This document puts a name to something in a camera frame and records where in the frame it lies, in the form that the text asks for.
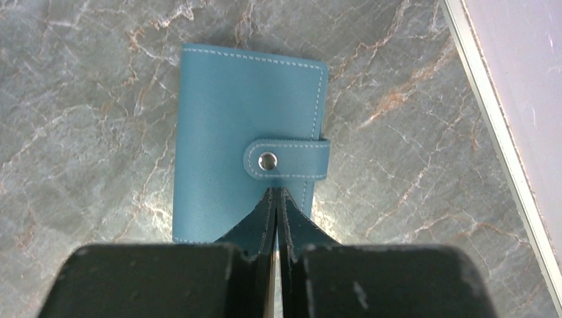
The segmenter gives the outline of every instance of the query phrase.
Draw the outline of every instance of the silver metal button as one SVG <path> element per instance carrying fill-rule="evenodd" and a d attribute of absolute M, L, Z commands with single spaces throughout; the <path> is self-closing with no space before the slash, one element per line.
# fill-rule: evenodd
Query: silver metal button
<path fill-rule="evenodd" d="M 264 152 L 258 159 L 258 165 L 264 171 L 273 170 L 277 167 L 277 157 L 272 152 Z"/>

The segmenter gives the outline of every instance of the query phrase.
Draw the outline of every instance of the rounded strap tab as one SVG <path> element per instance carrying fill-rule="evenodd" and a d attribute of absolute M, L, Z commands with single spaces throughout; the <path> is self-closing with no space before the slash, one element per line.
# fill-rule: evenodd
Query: rounded strap tab
<path fill-rule="evenodd" d="M 258 180 L 324 180 L 330 140 L 258 139 L 244 153 L 244 169 Z"/>

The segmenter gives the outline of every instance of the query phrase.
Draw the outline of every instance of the wallet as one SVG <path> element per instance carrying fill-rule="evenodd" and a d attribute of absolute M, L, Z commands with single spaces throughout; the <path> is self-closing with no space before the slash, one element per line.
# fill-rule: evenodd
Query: wallet
<path fill-rule="evenodd" d="M 321 138 L 327 78 L 323 62 L 183 45 L 174 242 L 217 240 L 269 187 L 285 187 L 311 215 L 329 158 Z"/>

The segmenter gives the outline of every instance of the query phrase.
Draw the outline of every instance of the wallet strap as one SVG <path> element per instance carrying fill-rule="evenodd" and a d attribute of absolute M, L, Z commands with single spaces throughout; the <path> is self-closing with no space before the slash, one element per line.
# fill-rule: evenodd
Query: wallet strap
<path fill-rule="evenodd" d="M 244 153 L 244 169 L 258 180 L 324 180 L 328 170 L 330 140 L 258 139 Z M 260 167 L 264 154 L 276 159 L 271 170 Z"/>

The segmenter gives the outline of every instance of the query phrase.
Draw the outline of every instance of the blue leather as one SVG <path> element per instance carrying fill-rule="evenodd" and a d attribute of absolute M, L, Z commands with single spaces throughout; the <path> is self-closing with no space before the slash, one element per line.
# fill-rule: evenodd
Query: blue leather
<path fill-rule="evenodd" d="M 215 241 L 254 209 L 268 187 L 286 187 L 310 216 L 314 181 L 323 177 L 256 178 L 247 172 L 245 152 L 262 139 L 268 144 L 326 145 L 318 140 L 327 78 L 322 62 L 201 44 L 183 46 L 175 242 Z M 272 173 L 325 174 L 327 147 L 274 148 L 278 168 Z M 251 158 L 251 164 L 255 169 L 256 160 Z"/>
<path fill-rule="evenodd" d="M 277 167 L 264 171 L 258 159 L 264 152 L 277 157 Z M 328 171 L 330 141 L 258 139 L 244 152 L 244 168 L 250 177 L 258 180 L 324 180 Z"/>

